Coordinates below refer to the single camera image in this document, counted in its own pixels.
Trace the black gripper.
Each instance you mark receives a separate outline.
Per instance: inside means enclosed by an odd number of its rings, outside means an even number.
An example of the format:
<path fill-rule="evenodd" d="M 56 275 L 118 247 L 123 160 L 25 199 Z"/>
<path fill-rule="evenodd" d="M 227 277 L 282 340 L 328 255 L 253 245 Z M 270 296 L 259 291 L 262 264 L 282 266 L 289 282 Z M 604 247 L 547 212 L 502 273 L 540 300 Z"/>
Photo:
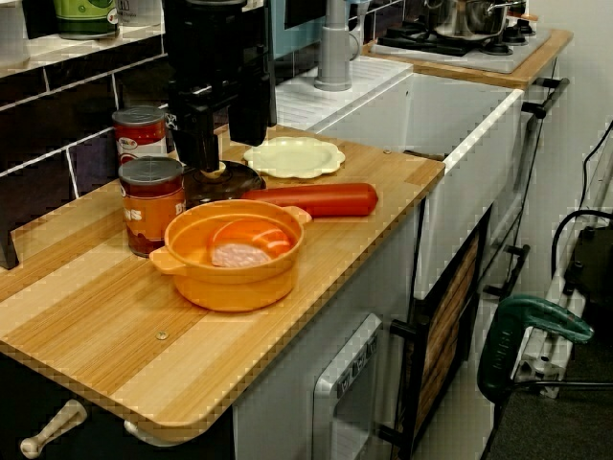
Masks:
<path fill-rule="evenodd" d="M 230 138 L 259 146 L 269 126 L 269 69 L 264 8 L 244 1 L 165 1 L 170 67 L 166 126 L 180 160 L 219 169 L 213 114 L 228 110 Z"/>

